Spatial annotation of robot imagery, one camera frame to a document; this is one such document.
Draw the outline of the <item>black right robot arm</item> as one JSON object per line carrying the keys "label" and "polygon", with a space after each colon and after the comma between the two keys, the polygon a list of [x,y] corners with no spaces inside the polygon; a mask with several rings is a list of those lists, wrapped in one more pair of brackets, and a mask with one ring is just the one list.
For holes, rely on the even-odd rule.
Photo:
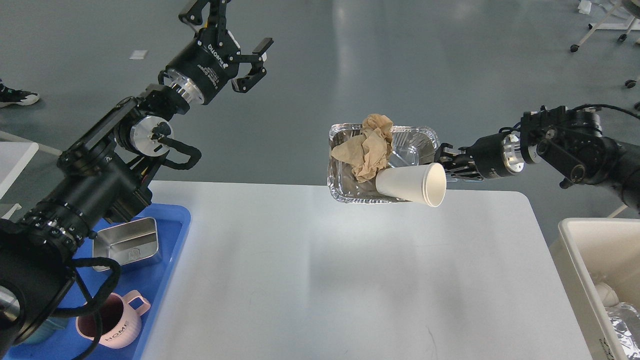
{"label": "black right robot arm", "polygon": [[524,112],[514,126],[454,149],[442,143],[434,153],[452,178],[473,182],[516,176],[526,165],[546,162],[562,175],[560,187],[590,185],[610,189],[628,208],[640,203],[639,146],[606,137],[598,111],[629,111],[614,105]]}

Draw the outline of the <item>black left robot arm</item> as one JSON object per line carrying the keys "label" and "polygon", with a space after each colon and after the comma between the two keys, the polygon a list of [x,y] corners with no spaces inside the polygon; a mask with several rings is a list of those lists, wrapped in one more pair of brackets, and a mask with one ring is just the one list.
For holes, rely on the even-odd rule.
{"label": "black left robot arm", "polygon": [[98,346],[100,308],[121,277],[107,257],[75,258],[95,239],[100,219],[127,223],[149,207],[160,167],[190,170],[198,148],[171,138],[169,121],[191,104],[208,105],[231,84],[246,93],[265,77],[264,38],[250,54],[227,28],[226,0],[192,0],[179,13],[194,37],[158,82],[128,96],[61,153],[64,178],[19,221],[1,221],[1,355],[31,337],[50,318],[92,316],[96,335],[78,360]]}

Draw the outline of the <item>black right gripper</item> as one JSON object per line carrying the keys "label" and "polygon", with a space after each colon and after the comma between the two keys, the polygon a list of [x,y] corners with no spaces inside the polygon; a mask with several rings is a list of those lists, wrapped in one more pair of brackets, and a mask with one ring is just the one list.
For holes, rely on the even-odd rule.
{"label": "black right gripper", "polygon": [[442,143],[435,150],[435,162],[441,164],[446,175],[466,182],[512,177],[525,168],[521,140],[507,132],[481,137],[469,147],[455,149]]}

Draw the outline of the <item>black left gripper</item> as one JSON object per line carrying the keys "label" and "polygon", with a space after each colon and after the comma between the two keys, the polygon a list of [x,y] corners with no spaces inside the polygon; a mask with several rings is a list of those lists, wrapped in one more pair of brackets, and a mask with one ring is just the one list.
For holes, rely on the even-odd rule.
{"label": "black left gripper", "polygon": [[[202,105],[209,104],[230,80],[234,92],[247,93],[266,75],[266,51],[274,39],[264,38],[251,54],[242,54],[227,29],[228,3],[228,0],[190,0],[178,14],[179,21],[194,30],[194,36],[164,72]],[[251,66],[244,77],[235,78],[238,64]]]}

